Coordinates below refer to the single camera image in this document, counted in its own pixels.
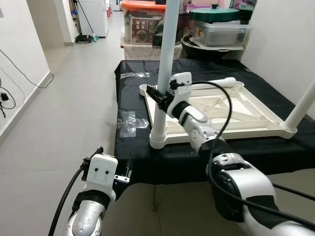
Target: white refrigerator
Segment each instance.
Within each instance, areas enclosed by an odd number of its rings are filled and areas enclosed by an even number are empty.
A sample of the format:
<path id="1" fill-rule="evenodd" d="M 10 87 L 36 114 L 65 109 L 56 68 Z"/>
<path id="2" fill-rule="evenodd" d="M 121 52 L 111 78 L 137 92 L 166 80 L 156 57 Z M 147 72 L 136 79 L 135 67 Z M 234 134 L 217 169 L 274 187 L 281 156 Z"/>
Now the white refrigerator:
<path id="1" fill-rule="evenodd" d="M 77 7 L 82 34 L 93 34 L 88 24 L 89 21 L 94 33 L 98 37 L 106 37 L 108 32 L 107 10 L 109 7 L 106 4 L 106 0 L 78 0 Z"/>

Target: white pipe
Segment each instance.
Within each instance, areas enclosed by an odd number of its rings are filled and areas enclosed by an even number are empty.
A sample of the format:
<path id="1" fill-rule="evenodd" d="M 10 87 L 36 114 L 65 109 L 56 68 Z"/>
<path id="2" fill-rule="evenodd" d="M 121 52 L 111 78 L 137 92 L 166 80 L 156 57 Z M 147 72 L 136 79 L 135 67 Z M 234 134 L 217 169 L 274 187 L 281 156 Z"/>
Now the white pipe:
<path id="1" fill-rule="evenodd" d="M 169 89 L 169 81 L 172 74 L 180 1 L 181 0 L 166 1 L 163 40 L 157 81 L 157 89 L 162 94 Z M 163 142 L 166 139 L 165 119 L 166 114 L 156 105 L 154 125 L 150 134 L 150 145 L 155 149 L 164 147 Z"/>
<path id="2" fill-rule="evenodd" d="M 285 122 L 281 123 L 281 126 L 290 131 L 296 132 L 297 126 L 305 116 L 306 112 L 309 110 L 313 102 L 315 101 L 315 80 L 311 83 L 305 94 L 295 106 L 293 111 L 287 117 Z"/>
<path id="3" fill-rule="evenodd" d="M 215 83 L 217 85 L 220 85 L 223 88 L 231 88 L 236 84 L 236 79 L 234 77 L 228 77 L 222 80 L 211 80 L 209 82 Z M 215 88 L 213 85 L 203 84 L 203 85 L 192 85 L 191 88 L 193 90 L 196 89 L 211 89 Z"/>

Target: clear tape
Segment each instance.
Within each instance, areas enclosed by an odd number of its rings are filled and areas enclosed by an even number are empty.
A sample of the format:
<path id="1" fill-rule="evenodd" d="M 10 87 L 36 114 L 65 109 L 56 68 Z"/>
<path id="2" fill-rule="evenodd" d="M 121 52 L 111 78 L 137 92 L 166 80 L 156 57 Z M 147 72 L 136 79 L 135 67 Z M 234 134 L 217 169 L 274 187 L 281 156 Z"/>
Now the clear tape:
<path id="1" fill-rule="evenodd" d="M 127 77 L 140 77 L 140 78 L 149 78 L 150 77 L 150 73 L 149 72 L 139 72 L 139 73 L 124 73 L 120 75 L 120 78 L 127 78 Z"/>
<path id="2" fill-rule="evenodd" d="M 121 118 L 117 119 L 117 128 L 121 138 L 136 137 L 136 129 L 146 129 L 149 122 L 146 119 L 136 119 L 136 112 L 120 111 Z"/>

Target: black pot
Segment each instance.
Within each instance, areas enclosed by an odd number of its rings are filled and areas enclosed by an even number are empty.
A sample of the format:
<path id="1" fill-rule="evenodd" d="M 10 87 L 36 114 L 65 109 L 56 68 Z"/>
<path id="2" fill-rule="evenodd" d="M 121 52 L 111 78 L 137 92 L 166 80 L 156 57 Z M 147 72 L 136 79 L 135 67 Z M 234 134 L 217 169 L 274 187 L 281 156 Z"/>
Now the black pot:
<path id="1" fill-rule="evenodd" d="M 228 50 L 202 49 L 198 45 L 191 42 L 190 38 L 191 35 L 188 35 L 181 39 L 181 44 L 189 59 L 216 61 L 221 60 L 221 58 L 229 52 Z"/>

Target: electrical outlet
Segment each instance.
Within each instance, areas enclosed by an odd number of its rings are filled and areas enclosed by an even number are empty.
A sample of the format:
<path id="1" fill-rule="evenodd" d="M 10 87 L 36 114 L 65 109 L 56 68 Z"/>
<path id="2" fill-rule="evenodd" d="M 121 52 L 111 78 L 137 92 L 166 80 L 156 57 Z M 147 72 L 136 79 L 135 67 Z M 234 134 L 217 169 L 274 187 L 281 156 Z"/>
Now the electrical outlet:
<path id="1" fill-rule="evenodd" d="M 0 8 L 0 18 L 3 18 L 3 13 L 1 11 L 1 8 Z"/>

